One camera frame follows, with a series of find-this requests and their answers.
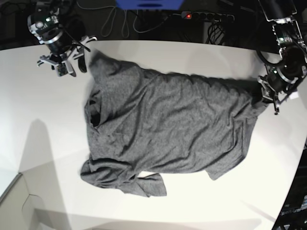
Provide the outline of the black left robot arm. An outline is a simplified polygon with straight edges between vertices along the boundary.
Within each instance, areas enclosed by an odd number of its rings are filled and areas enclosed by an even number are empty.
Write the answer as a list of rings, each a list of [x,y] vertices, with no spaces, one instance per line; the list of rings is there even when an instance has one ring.
[[[193,21],[199,23],[207,20],[211,23],[207,32],[207,42],[212,44],[213,27],[220,28],[224,35],[220,43],[227,43],[231,39],[230,29],[234,22],[229,21],[227,16],[220,15],[218,19],[213,12],[205,11],[182,11],[176,10],[180,1],[170,0],[170,9],[165,9],[160,2],[149,2],[137,4],[134,0],[118,0],[111,9],[114,15],[117,9],[121,9],[125,14],[132,12],[135,19],[140,19],[144,25],[151,27],[140,31],[138,34],[145,34],[160,29],[164,24],[174,21]],[[278,62],[268,61],[258,49],[257,56],[266,66],[267,74],[259,76],[255,81],[255,87],[251,90],[244,89],[243,95],[235,96],[236,99],[244,99],[249,102],[252,110],[260,110],[269,104],[274,105],[275,114],[279,113],[279,107],[286,101],[307,75],[307,47],[303,41],[300,29],[293,15],[296,8],[291,0],[261,0],[259,1],[261,10],[268,22],[271,23],[272,32],[276,36],[281,59]],[[207,78],[196,75],[182,75],[183,88],[188,90],[188,96],[192,94],[205,94],[207,100],[216,99],[223,102],[231,98],[231,92],[238,89],[234,81],[227,81],[217,78]],[[283,100],[279,100],[279,95],[284,94]]]

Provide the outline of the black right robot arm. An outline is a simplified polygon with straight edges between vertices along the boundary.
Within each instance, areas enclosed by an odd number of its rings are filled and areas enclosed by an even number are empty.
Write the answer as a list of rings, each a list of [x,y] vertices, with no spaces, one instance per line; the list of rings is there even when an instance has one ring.
[[[50,51],[39,58],[37,65],[49,64],[59,77],[76,76],[71,64],[74,60],[79,70],[86,73],[84,53],[91,51],[87,44],[97,40],[86,35],[80,16],[72,14],[75,4],[75,0],[38,0],[35,11],[27,18],[29,32]]]

